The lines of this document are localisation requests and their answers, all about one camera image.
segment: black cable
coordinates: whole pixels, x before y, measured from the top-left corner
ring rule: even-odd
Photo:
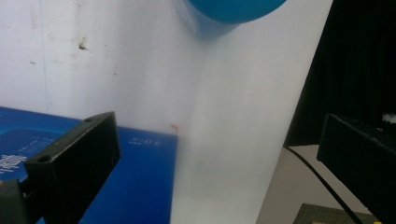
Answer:
[[[302,161],[308,168],[309,170],[314,173],[314,175],[320,180],[320,182],[324,185],[324,187],[330,192],[330,194],[334,197],[334,199],[344,208],[346,213],[349,215],[350,218],[356,223],[356,224],[363,224],[361,220],[353,213],[353,211],[347,206],[347,204],[341,199],[340,196],[332,189],[332,187],[326,182],[326,180],[323,179],[323,177],[315,170],[315,168],[306,160],[304,157],[302,157],[299,153],[291,149],[290,147],[284,147],[286,150],[294,154],[300,161]]]

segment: white backdrop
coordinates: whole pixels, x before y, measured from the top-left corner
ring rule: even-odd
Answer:
[[[171,0],[0,0],[0,105],[176,125],[172,223],[255,223],[331,3],[203,41]]]

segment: blue box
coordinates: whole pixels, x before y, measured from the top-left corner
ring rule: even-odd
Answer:
[[[78,123],[0,107],[0,179],[23,181],[23,162]],[[123,127],[118,136],[121,159],[79,223],[169,223],[177,136]]]

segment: white wall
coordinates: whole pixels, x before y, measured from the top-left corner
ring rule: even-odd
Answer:
[[[202,41],[171,0],[0,0],[0,105],[177,125],[172,223],[255,223],[330,4]]]

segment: black plastic part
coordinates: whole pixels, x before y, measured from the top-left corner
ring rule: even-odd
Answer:
[[[25,162],[46,223],[78,223],[120,159],[114,113],[83,120]]]
[[[358,120],[327,115],[322,161],[384,224],[396,223],[396,139]]]
[[[0,223],[32,224],[17,179],[0,183]]]

